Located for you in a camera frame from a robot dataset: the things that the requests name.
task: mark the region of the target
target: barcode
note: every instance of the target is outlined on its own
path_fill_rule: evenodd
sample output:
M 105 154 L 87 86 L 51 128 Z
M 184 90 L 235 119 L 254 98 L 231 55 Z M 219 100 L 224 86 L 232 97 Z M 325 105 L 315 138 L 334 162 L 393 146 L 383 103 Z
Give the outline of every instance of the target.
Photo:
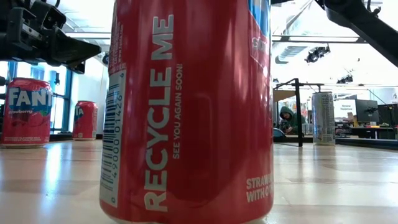
M 123 70 L 109 77 L 106 95 L 99 197 L 114 207 L 118 206 L 125 74 Z

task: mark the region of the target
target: fanta logo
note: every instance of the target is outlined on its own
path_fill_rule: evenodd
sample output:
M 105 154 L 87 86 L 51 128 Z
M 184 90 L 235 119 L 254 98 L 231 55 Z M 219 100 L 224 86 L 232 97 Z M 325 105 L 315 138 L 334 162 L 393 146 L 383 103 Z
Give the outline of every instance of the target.
M 50 113 L 52 93 L 47 89 L 37 91 L 10 88 L 8 90 L 8 105 L 12 110 L 45 111 Z
M 271 15 L 269 0 L 248 0 L 248 7 L 262 34 L 268 37 Z
M 75 107 L 75 121 L 79 120 L 84 115 L 83 109 L 79 106 Z

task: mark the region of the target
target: wooden floor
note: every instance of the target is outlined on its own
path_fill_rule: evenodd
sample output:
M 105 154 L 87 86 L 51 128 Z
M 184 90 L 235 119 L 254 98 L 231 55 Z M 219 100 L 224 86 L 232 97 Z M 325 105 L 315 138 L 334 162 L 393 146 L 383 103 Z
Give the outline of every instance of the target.
M 275 145 L 265 223 L 398 223 L 398 153 Z M 101 141 L 0 150 L 0 223 L 112 224 L 98 205 Z

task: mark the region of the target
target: red label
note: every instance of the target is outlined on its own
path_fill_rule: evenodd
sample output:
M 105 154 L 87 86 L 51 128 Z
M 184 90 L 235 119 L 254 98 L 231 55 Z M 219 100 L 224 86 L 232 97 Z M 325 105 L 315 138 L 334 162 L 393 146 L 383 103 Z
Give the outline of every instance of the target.
M 104 141 L 103 210 L 130 222 L 263 217 L 273 202 L 270 42 L 248 2 L 116 5 L 109 86 L 125 87 L 108 96 L 123 99 L 123 128 L 104 129 L 115 137 Z
M 98 107 L 94 102 L 79 101 L 75 106 L 74 139 L 95 139 Z
M 47 82 L 15 78 L 7 87 L 3 118 L 4 145 L 49 142 L 52 92 Z

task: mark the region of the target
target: soda can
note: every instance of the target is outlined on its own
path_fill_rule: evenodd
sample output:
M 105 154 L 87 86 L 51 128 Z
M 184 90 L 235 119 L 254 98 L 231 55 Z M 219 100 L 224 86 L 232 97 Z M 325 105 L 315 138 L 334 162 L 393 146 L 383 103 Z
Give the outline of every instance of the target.
M 78 101 L 73 120 L 73 140 L 94 140 L 97 135 L 97 104 L 91 101 Z
M 335 108 L 331 92 L 312 95 L 313 143 L 316 145 L 335 145 Z
M 100 204 L 118 223 L 262 223 L 273 191 L 270 3 L 114 7 Z
M 42 147 L 50 140 L 52 91 L 48 82 L 14 78 L 7 86 L 2 145 Z

